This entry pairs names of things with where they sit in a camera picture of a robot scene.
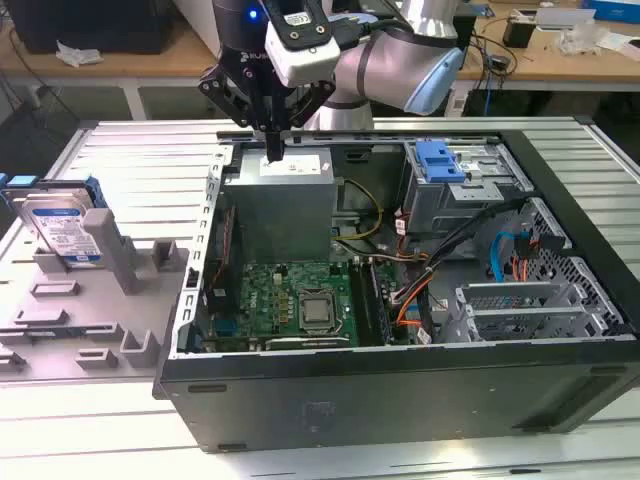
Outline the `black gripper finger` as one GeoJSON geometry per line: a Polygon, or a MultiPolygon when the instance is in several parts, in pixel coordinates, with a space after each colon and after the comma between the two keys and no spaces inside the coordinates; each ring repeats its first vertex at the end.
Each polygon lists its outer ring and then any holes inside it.
{"type": "Polygon", "coordinates": [[[276,129],[269,97],[264,87],[269,80],[256,62],[219,62],[200,79],[199,90],[240,127],[257,131],[265,145],[267,159],[276,161],[276,129]]]}
{"type": "Polygon", "coordinates": [[[284,156],[285,139],[293,128],[301,128],[334,93],[333,82],[313,82],[303,87],[279,88],[275,94],[275,160],[284,156]]]}

